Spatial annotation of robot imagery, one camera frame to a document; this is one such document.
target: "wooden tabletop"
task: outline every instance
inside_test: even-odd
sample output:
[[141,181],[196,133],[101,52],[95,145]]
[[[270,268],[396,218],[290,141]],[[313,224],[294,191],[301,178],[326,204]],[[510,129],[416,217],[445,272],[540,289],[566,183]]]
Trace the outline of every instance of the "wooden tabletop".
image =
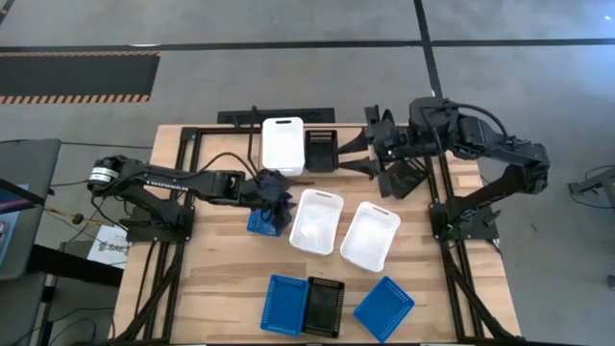
[[[203,125],[216,127],[220,125]],[[339,145],[354,138],[359,124],[306,125],[306,129],[336,129]],[[180,140],[181,125],[159,127],[151,163],[174,167]],[[232,151],[245,158],[247,135],[205,136],[201,148],[202,165],[223,151]],[[260,147],[254,138],[255,148]],[[365,157],[367,153],[342,156],[340,161]],[[253,153],[254,162],[259,150]],[[475,161],[448,157],[456,195],[466,195],[481,187]],[[441,184],[437,160],[434,169],[440,196],[446,196]],[[237,169],[242,165],[233,158],[221,158],[210,169]],[[344,208],[337,227],[334,251],[329,256],[302,252],[290,245],[288,226],[281,237],[254,235],[246,231],[249,210],[213,206],[196,202],[196,222],[192,239],[186,244],[184,266],[179,287],[172,342],[177,343],[241,343],[241,342],[377,342],[353,317],[353,310],[382,276],[389,276],[415,301],[416,306],[388,342],[453,341],[455,329],[446,287],[444,269],[437,242],[431,236],[427,205],[431,195],[427,182],[412,191],[404,200],[382,199],[376,182],[366,176],[340,169],[333,173],[307,174],[301,180],[314,182],[313,188],[339,194]],[[168,191],[153,189],[160,197]],[[298,201],[302,187],[290,193]],[[339,247],[346,235],[358,205],[372,202],[391,210],[402,219],[381,273],[372,273],[344,260]],[[466,241],[476,291],[482,301],[513,334],[519,326],[510,298],[500,255],[484,240]],[[149,243],[133,244],[124,271],[117,305],[115,326],[125,330],[135,313],[135,302],[145,265]],[[154,251],[142,298],[149,296],[158,251]],[[346,284],[344,308],[338,339],[302,334],[299,338],[265,332],[260,329],[264,297],[272,274],[306,279],[308,276],[341,281]],[[463,293],[459,291],[465,330],[472,334],[471,319]],[[154,336],[160,336],[166,297],[160,301]]]

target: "white plastic bin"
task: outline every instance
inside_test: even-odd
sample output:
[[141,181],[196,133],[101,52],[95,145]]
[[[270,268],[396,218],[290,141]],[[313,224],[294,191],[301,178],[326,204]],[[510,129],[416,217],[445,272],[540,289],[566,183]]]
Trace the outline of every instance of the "white plastic bin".
[[361,203],[342,242],[342,257],[361,268],[382,271],[401,222],[400,217],[389,210],[369,202]]
[[290,244],[318,255],[333,252],[335,232],[344,200],[335,194],[308,188],[301,194]]
[[306,164],[304,121],[299,117],[270,118],[262,123],[262,165],[283,175],[301,175]]

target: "concrete floor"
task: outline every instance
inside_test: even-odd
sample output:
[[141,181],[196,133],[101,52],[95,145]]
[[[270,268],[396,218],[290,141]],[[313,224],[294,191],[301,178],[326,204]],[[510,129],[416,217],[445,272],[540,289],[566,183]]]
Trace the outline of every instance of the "concrete floor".
[[[424,3],[431,39],[615,37],[615,4],[605,0]],[[16,0],[0,27],[0,46],[295,39],[420,33],[407,0]],[[615,218],[612,210],[573,203],[566,183],[613,162],[615,47],[434,48],[434,55],[446,96],[491,110],[511,133],[545,144],[552,160],[545,192],[499,204],[504,265],[524,336],[611,345],[615,292],[605,276],[615,273]],[[0,138],[151,145],[159,124],[211,123],[218,111],[252,105],[335,107],[338,122],[358,122],[363,107],[378,103],[403,122],[407,104],[430,94],[422,48],[163,52],[151,102],[3,105]],[[94,160],[119,153],[150,154],[63,146],[55,180],[82,180]],[[490,180],[503,169],[485,160],[480,167]],[[59,189],[50,203],[88,214],[88,199],[83,186],[74,186]],[[602,196],[585,201],[604,203]],[[108,210],[121,215],[118,205]],[[73,235],[45,218],[37,242],[57,246]]]

